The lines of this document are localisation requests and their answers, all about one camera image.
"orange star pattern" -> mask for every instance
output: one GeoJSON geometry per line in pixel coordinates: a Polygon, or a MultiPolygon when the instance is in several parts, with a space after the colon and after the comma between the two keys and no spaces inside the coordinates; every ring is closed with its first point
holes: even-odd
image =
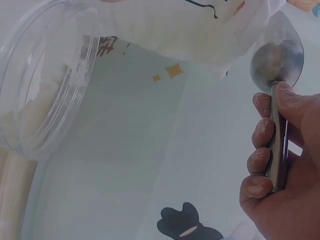
{"type": "Polygon", "coordinates": [[[184,74],[185,72],[181,69],[180,64],[176,63],[173,66],[165,67],[165,70],[169,73],[170,79],[175,78],[178,75],[184,74]]]}
{"type": "Polygon", "coordinates": [[[153,76],[152,78],[153,78],[153,81],[154,81],[154,82],[157,82],[157,81],[161,80],[161,77],[160,77],[159,74],[153,76]]]}

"hand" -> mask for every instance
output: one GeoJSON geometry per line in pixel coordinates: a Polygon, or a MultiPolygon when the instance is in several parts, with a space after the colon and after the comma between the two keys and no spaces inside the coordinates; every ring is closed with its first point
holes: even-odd
{"type": "Polygon", "coordinates": [[[301,156],[289,152],[284,190],[269,194],[271,181],[264,177],[274,123],[270,97],[258,93],[253,103],[263,119],[252,142],[256,151],[249,157],[250,176],[240,189],[240,204],[267,240],[320,240],[320,94],[301,96],[281,82],[276,89],[280,113],[289,122],[289,140],[303,149],[301,156]]]}

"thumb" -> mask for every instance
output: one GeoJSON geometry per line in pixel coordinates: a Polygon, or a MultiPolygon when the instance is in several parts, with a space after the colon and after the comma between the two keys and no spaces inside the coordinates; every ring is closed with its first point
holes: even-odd
{"type": "Polygon", "coordinates": [[[280,82],[276,97],[282,116],[300,129],[308,151],[314,159],[320,160],[320,94],[297,95],[287,83],[280,82]]]}
{"type": "Polygon", "coordinates": [[[306,110],[313,103],[313,97],[295,94],[293,88],[284,81],[278,84],[275,94],[279,112],[289,123],[301,129],[301,123],[306,110]]]}

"jar rim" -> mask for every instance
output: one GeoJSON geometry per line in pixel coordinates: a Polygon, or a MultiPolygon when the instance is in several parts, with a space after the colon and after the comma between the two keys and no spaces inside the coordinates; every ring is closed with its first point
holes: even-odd
{"type": "MultiPolygon", "coordinates": [[[[12,99],[11,103],[13,126],[9,129],[0,118],[0,135],[7,147],[32,160],[43,160],[48,158],[59,146],[71,126],[88,86],[98,51],[100,28],[96,9],[66,0],[52,0],[40,6],[20,25],[7,46],[6,55],[0,60],[6,62],[0,85],[0,107],[2,106],[1,101],[4,102],[6,99],[2,95],[4,95],[3,91],[7,90],[6,84],[9,86],[7,82],[12,79],[17,82],[15,86],[11,84],[12,94],[16,95],[15,100],[12,99]],[[61,30],[67,24],[70,27],[76,24],[76,31],[61,33],[61,30]],[[70,42],[68,38],[73,37],[75,39],[76,36],[77,43],[73,43],[75,47],[74,52],[72,52],[72,62],[65,62],[64,57],[59,56],[58,53],[55,55],[55,49],[59,47],[58,43],[54,42],[56,36],[62,39],[60,42],[66,51],[69,43],[65,44],[65,42],[70,42]],[[19,58],[19,51],[22,49],[25,53],[19,61],[17,59],[19,58]],[[36,69],[39,67],[39,62],[44,53],[47,54],[46,58],[48,59],[51,58],[50,55],[55,55],[58,71],[60,71],[60,62],[61,64],[65,62],[67,68],[65,74],[58,77],[61,78],[59,79],[59,81],[61,80],[61,85],[58,86],[56,95],[53,96],[54,99],[52,105],[48,107],[47,114],[43,116],[43,122],[30,134],[28,132],[30,119],[28,118],[33,116],[29,116],[28,103],[30,102],[28,102],[27,98],[30,94],[30,85],[34,79],[36,69]],[[15,63],[21,63],[21,69],[18,74],[14,74],[13,67],[10,66],[15,63]]],[[[41,73],[44,72],[46,77],[41,75],[43,77],[41,81],[50,78],[50,74],[46,73],[48,71],[52,72],[51,74],[56,74],[55,67],[53,67],[52,71],[48,70],[51,59],[50,61],[46,59],[44,61],[45,64],[42,66],[41,73]]]]}

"printed cartoon character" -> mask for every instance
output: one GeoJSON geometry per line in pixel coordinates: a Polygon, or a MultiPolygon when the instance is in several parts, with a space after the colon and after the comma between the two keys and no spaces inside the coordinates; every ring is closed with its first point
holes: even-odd
{"type": "Polygon", "coordinates": [[[217,230],[199,222],[197,209],[189,202],[182,205],[182,211],[166,207],[161,211],[162,219],[157,228],[174,240],[220,240],[224,237],[217,230]]]}
{"type": "Polygon", "coordinates": [[[199,221],[197,209],[189,202],[182,205],[182,211],[166,207],[161,211],[162,219],[157,222],[158,230],[174,240],[258,240],[259,232],[253,224],[242,223],[231,234],[223,235],[199,221]]]}
{"type": "Polygon", "coordinates": [[[320,0],[287,0],[288,3],[301,9],[305,12],[311,12],[317,4],[320,4],[320,0]]]}

